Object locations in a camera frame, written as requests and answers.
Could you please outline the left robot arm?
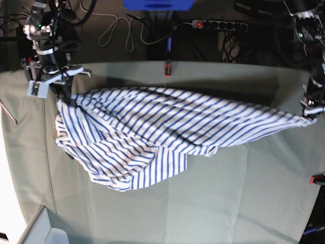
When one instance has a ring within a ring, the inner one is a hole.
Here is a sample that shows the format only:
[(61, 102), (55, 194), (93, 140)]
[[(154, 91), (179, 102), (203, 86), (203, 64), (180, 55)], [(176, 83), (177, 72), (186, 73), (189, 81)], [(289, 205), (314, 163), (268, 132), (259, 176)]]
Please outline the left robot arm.
[(305, 54), (308, 55), (308, 44), (321, 49), (321, 58), (312, 65), (304, 98), (300, 101), (303, 116), (316, 118), (324, 113), (324, 1), (284, 1), (284, 4)]

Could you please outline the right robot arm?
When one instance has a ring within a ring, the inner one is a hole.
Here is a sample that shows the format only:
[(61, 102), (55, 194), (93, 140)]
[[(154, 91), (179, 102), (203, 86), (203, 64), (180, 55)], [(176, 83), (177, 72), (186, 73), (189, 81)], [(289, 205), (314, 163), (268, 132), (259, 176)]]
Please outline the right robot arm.
[(81, 49), (75, 28), (89, 18), (79, 19), (68, 1), (34, 1), (22, 31), (32, 42), (34, 57), (22, 64), (28, 80), (27, 94), (46, 98), (53, 91), (59, 100), (72, 100), (73, 79), (91, 75), (82, 65), (72, 63), (72, 54)]

